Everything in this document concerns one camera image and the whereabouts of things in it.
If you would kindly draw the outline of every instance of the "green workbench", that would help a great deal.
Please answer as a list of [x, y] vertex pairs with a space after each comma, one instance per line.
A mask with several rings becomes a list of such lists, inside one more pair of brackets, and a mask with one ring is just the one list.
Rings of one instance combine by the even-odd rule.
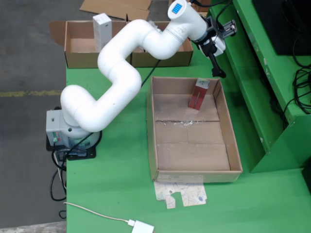
[[[151, 181], [146, 124], [150, 80], [134, 100], [103, 130], [95, 159], [68, 161], [67, 201], [105, 215], [140, 220], [157, 233], [309, 232], [311, 196], [299, 169], [250, 173], [263, 147], [226, 55], [217, 58], [244, 172], [234, 183], [205, 184], [207, 204], [176, 208], [157, 201]], [[195, 49], [189, 67], [159, 67], [154, 76], [211, 78], [211, 63]], [[139, 68], [142, 78], [151, 68]], [[78, 84], [99, 98], [110, 86], [98, 69], [67, 69], [67, 85]], [[123, 222], [67, 207], [68, 233], [130, 233]]]
[[[251, 0], [234, 0], [233, 3], [220, 16], [220, 22], [236, 21], [238, 33], [226, 39], [226, 54], [264, 150], [261, 155], [254, 156], [251, 169], [263, 172], [302, 167], [311, 155], [311, 115], [305, 114], [292, 101], [285, 112], [289, 126], [284, 130], [281, 117], [271, 108], [270, 95], [260, 80], [259, 70], [263, 70], [284, 109], [294, 97], [292, 83], [299, 66], [292, 56], [275, 53]], [[212, 7], [211, 14], [215, 17], [223, 7], [223, 4]], [[311, 63], [311, 56], [297, 58], [303, 64]], [[307, 86], [298, 94], [308, 91]], [[308, 103], [310, 96], [301, 100]]]

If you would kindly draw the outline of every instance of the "open cardboard box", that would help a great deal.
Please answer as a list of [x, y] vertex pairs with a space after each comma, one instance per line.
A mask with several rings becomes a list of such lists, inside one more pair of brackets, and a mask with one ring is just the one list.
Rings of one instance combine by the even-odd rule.
[[[125, 21], [112, 21], [112, 36], [125, 25]], [[155, 22], [164, 30], [169, 22]], [[65, 48], [68, 68], [97, 68], [98, 52], [95, 51], [93, 21], [52, 21], [49, 23], [52, 39]], [[192, 43], [187, 39], [170, 59], [163, 60], [159, 67], [189, 66], [193, 54]], [[153, 67], [157, 59], [137, 48], [133, 51], [134, 67]]]
[[147, 125], [154, 181], [233, 182], [242, 173], [220, 79], [210, 79], [200, 111], [188, 107], [196, 81], [152, 78], [147, 94]]

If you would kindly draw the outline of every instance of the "paper sheet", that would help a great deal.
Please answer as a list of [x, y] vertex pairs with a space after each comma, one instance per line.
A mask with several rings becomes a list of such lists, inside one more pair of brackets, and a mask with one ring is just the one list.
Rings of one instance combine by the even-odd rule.
[[207, 196], [203, 183], [164, 183], [155, 181], [157, 200], [165, 200], [168, 209], [176, 207], [171, 194], [180, 192], [184, 206], [206, 204]]

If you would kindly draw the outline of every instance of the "blue led indicator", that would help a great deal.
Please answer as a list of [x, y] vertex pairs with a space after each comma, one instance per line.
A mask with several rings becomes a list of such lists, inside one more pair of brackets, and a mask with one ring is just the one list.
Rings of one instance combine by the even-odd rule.
[[182, 7], [182, 5], [177, 3], [176, 6], [174, 7], [174, 9], [172, 10], [172, 12], [177, 14], [179, 12], [179, 10], [181, 9], [181, 7]]

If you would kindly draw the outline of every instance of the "black monitor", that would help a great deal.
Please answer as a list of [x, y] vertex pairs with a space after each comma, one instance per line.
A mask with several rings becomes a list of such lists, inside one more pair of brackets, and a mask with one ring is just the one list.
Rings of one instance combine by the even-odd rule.
[[311, 0], [253, 0], [257, 14], [279, 55], [311, 55]]

